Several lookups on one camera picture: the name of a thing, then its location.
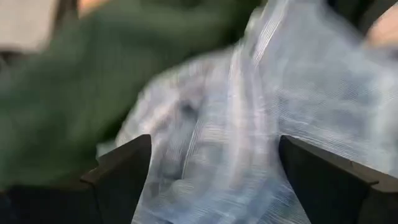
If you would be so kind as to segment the dark green garment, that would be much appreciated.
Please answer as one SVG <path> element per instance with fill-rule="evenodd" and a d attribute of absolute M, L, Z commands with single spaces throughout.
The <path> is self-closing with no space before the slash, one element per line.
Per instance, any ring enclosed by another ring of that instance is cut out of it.
<path fill-rule="evenodd" d="M 0 75 L 0 190 L 94 166 L 141 90 L 236 42 L 262 0 L 109 0 Z"/>

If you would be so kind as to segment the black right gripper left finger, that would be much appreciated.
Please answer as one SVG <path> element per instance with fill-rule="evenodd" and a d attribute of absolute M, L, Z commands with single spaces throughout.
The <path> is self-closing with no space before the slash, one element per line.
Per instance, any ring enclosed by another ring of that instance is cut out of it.
<path fill-rule="evenodd" d="M 0 224 L 131 224 L 151 158 L 143 134 L 102 155 L 81 177 L 0 193 Z"/>

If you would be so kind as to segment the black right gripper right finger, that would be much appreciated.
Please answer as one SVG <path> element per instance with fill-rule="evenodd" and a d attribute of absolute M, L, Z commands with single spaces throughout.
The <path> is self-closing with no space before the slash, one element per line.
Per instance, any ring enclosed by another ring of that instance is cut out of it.
<path fill-rule="evenodd" d="M 398 179 L 283 135 L 279 157 L 311 224 L 398 224 Z"/>

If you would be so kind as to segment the light blue shirt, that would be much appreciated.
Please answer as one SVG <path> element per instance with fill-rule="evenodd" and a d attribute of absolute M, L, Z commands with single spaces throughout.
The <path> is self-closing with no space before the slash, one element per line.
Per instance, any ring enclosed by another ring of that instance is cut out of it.
<path fill-rule="evenodd" d="M 152 139 L 131 224 L 309 224 L 277 156 L 283 134 L 398 177 L 394 53 L 321 0 L 269 0 L 242 41 L 139 96 L 114 142 Z"/>

